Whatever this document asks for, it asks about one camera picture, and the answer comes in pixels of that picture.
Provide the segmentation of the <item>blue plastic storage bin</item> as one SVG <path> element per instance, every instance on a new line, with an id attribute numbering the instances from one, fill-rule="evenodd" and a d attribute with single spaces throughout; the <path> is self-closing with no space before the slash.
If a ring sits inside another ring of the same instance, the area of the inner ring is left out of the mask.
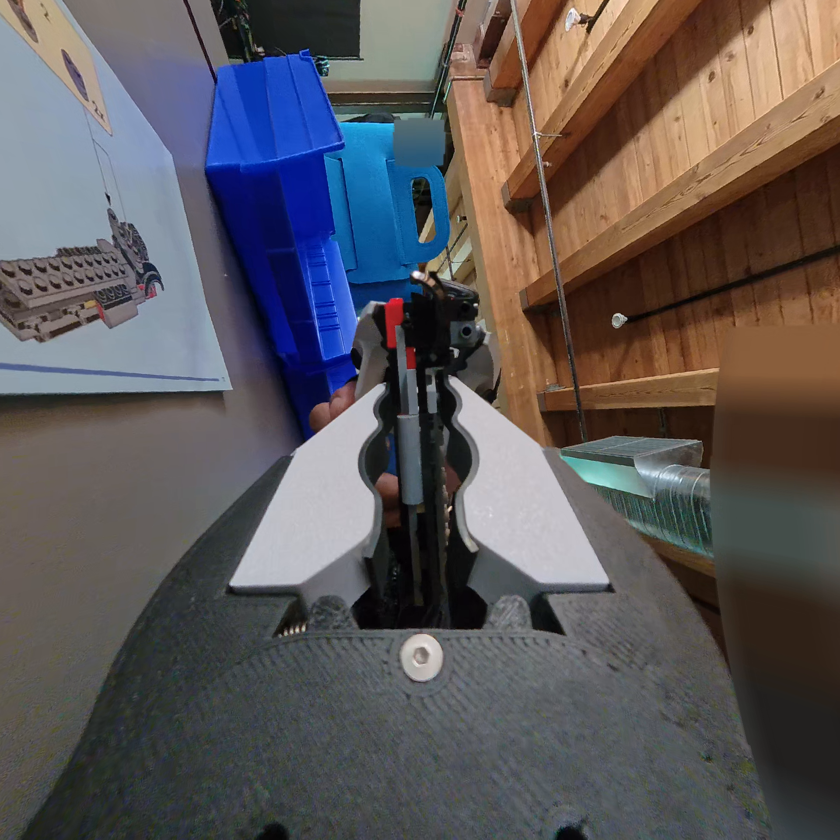
<path id="1" fill-rule="evenodd" d="M 309 423 L 312 409 L 318 404 L 329 403 L 333 393 L 358 374 L 349 354 L 311 364 L 282 360 L 280 368 L 304 439 L 314 435 Z"/>
<path id="2" fill-rule="evenodd" d="M 217 72 L 206 177 L 274 351 L 350 358 L 355 315 L 329 194 L 343 136 L 307 50 Z"/>

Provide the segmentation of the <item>blue felt bag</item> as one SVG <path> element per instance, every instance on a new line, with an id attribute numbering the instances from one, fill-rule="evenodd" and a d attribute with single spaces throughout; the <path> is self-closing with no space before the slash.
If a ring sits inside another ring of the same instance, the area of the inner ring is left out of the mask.
<path id="1" fill-rule="evenodd" d="M 371 301 L 409 299 L 411 274 L 445 250 L 445 132 L 428 118 L 339 127 L 343 147 L 324 162 L 334 239 L 360 313 Z"/>

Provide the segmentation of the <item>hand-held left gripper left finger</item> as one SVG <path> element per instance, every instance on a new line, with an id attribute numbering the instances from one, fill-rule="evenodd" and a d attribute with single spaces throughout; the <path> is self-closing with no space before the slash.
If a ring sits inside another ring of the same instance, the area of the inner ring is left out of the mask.
<path id="1" fill-rule="evenodd" d="M 238 594 L 357 602 L 383 528 L 389 386 L 376 385 L 300 446 L 229 582 Z"/>

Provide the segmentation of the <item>silver ventilation duct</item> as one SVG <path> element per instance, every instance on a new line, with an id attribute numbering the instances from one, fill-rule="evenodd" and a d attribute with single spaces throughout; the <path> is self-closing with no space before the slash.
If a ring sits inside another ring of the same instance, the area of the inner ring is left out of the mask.
<path id="1" fill-rule="evenodd" d="M 691 438 L 610 436 L 560 456 L 634 529 L 711 559 L 711 483 Z"/>

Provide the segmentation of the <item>black metal ceiling pipe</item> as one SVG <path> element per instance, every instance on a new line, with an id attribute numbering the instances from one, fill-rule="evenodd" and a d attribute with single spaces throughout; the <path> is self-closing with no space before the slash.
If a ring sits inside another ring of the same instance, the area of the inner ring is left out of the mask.
<path id="1" fill-rule="evenodd" d="M 545 179 L 545 166 L 544 160 L 542 156 L 540 140 L 541 140 L 541 133 L 538 131 L 537 128 L 537 121 L 534 114 L 534 109 L 532 105 L 532 95 L 530 90 L 530 78 L 529 78 L 529 63 L 526 55 L 526 50 L 524 46 L 524 37 L 522 35 L 522 27 L 521 21 L 518 11 L 518 2 L 511 1 L 511 18 L 514 30 L 514 37 L 517 45 L 518 50 L 518 59 L 520 65 L 520 72 L 521 72 L 521 86 L 524 97 L 527 103 L 527 113 L 528 113 L 528 124 L 531 134 L 531 142 L 532 142 L 532 152 L 534 157 L 534 165 L 535 170 L 537 172 L 538 177 L 538 186 L 539 186 L 539 195 L 543 210 L 544 216 L 544 226 L 545 231 L 548 237 L 549 242 L 549 251 L 552 260 L 552 271 L 553 271 L 553 278 L 554 284 L 557 291 L 557 297 L 559 300 L 559 308 L 560 308 L 560 318 L 562 322 L 562 330 L 563 330 L 563 339 L 565 343 L 565 349 L 568 359 L 568 365 L 570 368 L 570 377 L 572 381 L 572 390 L 574 394 L 574 404 L 575 404 L 575 411 L 576 416 L 579 424 L 579 429 L 581 433 L 581 441 L 583 443 L 587 443 L 589 440 L 589 435 L 587 432 L 587 426 L 585 421 L 585 411 L 582 404 L 582 396 L 581 396 L 581 385 L 579 381 L 579 375 L 576 366 L 576 359 L 574 353 L 574 343 L 572 339 L 572 332 L 571 332 L 571 322 L 568 313 L 567 302 L 564 293 L 564 284 L 561 276 L 560 271 L 560 261 L 556 250 L 555 244 L 555 236 L 553 231 L 553 216 L 551 212 L 550 206 L 550 198 L 549 198 L 549 191 L 548 191 L 548 184 Z"/>

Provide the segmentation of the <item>open instruction booklet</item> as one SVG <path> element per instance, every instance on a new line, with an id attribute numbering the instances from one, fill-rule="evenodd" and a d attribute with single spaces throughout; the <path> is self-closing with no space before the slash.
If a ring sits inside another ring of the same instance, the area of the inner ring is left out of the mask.
<path id="1" fill-rule="evenodd" d="M 3 395 L 232 386 L 172 155 L 62 2 L 2 2 Z"/>

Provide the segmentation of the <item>person's right hand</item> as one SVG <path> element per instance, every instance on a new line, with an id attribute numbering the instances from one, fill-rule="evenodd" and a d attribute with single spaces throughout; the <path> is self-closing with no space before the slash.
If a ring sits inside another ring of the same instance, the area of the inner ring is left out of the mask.
<path id="1" fill-rule="evenodd" d="M 353 378 L 334 392 L 327 402 L 315 405 L 309 414 L 309 426 L 316 434 L 355 403 L 357 379 Z"/>

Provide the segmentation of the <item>grey desk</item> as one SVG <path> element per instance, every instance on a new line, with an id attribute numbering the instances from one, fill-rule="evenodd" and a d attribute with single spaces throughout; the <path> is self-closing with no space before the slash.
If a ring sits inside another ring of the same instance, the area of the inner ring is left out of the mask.
<path id="1" fill-rule="evenodd" d="M 174 564 L 300 441 L 204 171 L 209 2 L 68 2 L 174 157 L 233 390 L 2 397 L 2 838 L 60 777 Z"/>

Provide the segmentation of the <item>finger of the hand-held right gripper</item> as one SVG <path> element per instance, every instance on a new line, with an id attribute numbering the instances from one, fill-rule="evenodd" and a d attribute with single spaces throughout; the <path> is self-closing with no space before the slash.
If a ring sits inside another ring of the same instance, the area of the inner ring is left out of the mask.
<path id="1" fill-rule="evenodd" d="M 501 351 L 493 332 L 480 330 L 480 341 L 459 351 L 459 380 L 480 397 L 496 397 L 501 382 Z"/>
<path id="2" fill-rule="evenodd" d="M 371 301 L 358 317 L 353 336 L 351 358 L 358 370 L 355 397 L 364 397 L 376 386 L 391 382 L 389 353 L 386 346 L 385 303 Z"/>

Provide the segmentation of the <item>grey black toy brick model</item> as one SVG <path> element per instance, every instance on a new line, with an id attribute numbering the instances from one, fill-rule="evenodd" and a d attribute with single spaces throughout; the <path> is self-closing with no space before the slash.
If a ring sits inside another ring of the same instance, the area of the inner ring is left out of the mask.
<path id="1" fill-rule="evenodd" d="M 451 627 L 467 609 L 471 560 L 461 538 L 450 547 L 456 486 L 449 485 L 448 380 L 459 380 L 459 351 L 480 341 L 478 292 L 435 271 L 414 271 L 407 300 L 385 303 L 392 435 L 400 501 L 400 548 L 390 576 L 395 617 L 405 626 Z"/>

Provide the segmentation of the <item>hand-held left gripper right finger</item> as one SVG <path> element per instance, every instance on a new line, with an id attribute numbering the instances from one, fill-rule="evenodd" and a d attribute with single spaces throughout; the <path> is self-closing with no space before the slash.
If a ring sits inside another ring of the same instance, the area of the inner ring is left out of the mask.
<path id="1" fill-rule="evenodd" d="M 460 380 L 446 459 L 460 479 L 455 523 L 485 602 L 606 592 L 610 579 L 559 481 L 560 459 Z"/>

